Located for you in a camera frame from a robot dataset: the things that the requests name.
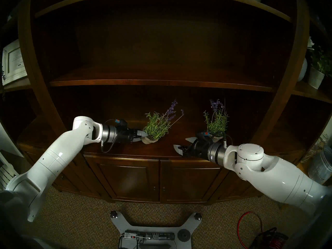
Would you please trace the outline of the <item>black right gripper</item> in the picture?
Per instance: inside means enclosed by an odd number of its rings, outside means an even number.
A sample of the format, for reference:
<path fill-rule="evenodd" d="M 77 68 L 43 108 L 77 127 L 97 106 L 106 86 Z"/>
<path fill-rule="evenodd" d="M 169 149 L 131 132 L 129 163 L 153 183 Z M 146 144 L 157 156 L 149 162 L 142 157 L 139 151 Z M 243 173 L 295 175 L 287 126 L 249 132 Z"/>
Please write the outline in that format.
<path fill-rule="evenodd" d="M 185 140 L 192 144 L 190 146 L 173 145 L 178 154 L 181 156 L 210 159 L 209 148 L 212 145 L 211 138 L 200 139 L 197 137 L 188 137 Z"/>

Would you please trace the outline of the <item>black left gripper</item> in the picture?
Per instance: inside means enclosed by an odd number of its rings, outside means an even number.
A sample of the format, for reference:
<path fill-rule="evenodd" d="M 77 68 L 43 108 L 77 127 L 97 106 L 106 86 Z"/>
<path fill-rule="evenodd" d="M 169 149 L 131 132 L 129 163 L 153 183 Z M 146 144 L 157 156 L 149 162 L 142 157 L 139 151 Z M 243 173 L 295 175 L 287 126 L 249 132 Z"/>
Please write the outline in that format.
<path fill-rule="evenodd" d="M 139 142 L 141 141 L 141 138 L 139 137 L 148 136 L 148 134 L 142 130 L 131 129 L 123 126 L 117 126 L 116 130 L 117 130 L 116 143 Z"/>

